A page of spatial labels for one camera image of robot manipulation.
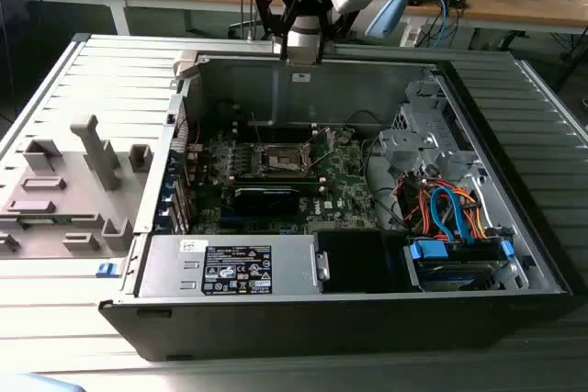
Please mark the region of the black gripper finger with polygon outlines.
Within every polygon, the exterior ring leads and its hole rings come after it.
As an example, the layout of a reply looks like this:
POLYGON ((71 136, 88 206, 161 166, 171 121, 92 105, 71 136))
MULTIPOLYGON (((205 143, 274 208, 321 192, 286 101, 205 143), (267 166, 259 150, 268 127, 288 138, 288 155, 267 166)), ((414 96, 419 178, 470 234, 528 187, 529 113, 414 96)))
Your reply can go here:
POLYGON ((281 0, 284 12, 281 16, 271 12, 273 0, 255 0, 256 10, 266 33, 280 40, 280 59, 288 57, 288 34, 300 12, 300 0, 281 0))
POLYGON ((333 26, 332 26, 332 23, 330 20, 330 12, 329 11, 321 12, 318 15, 318 23, 319 23, 319 44, 318 44, 315 62, 321 63, 326 43, 332 37, 333 26))

